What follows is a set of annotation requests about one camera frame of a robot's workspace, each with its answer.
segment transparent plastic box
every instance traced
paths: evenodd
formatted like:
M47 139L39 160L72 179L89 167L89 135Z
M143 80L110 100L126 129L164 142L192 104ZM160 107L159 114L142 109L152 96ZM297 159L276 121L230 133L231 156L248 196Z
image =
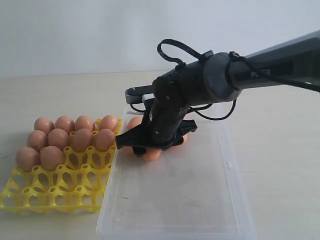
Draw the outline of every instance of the transparent plastic box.
M220 104L204 111L225 115ZM131 118L125 111L122 130ZM187 142L146 163L119 150L97 234L104 240L256 240L226 121L197 114Z

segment egg tray cell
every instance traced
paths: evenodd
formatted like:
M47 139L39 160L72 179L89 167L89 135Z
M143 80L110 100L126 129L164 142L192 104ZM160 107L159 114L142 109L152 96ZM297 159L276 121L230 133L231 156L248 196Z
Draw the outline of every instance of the egg tray cell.
M115 134L119 134L119 119ZM108 151L98 151L89 146L77 152L70 146L63 150L64 164L54 171L37 165L32 171L19 168L11 176L0 193L0 210L13 214L28 211L48 213L98 212L101 209L109 174L116 153L113 145Z

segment table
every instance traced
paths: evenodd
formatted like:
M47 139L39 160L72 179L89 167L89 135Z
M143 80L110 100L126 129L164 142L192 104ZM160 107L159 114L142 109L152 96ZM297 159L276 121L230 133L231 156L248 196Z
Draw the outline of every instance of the table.
M36 118L121 117L125 89L162 72L0 78L0 188ZM320 239L320 111L315 92L289 86L243 91L228 119L259 239ZM226 111L229 103L224 103ZM97 213L0 212L4 240L96 240Z

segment yellow plastic egg carton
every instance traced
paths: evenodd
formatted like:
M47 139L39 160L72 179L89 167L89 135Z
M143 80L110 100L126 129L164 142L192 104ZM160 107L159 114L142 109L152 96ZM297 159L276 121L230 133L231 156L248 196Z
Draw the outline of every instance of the yellow plastic egg carton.
M122 120L118 120L120 132ZM108 151L98 151L89 146L77 152L70 146L63 150L64 164L48 171L37 165L31 172L19 168L11 176L0 193L0 210L14 214L27 211L48 213L58 210L64 213L78 211L98 212L101 208L109 174L116 153L113 145Z

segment white wall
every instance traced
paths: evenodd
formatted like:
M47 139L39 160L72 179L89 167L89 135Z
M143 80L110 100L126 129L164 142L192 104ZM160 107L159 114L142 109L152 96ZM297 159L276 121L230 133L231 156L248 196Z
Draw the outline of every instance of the white wall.
M320 29L319 9L319 0L0 0L0 77L168 69L156 51L165 38L246 55Z

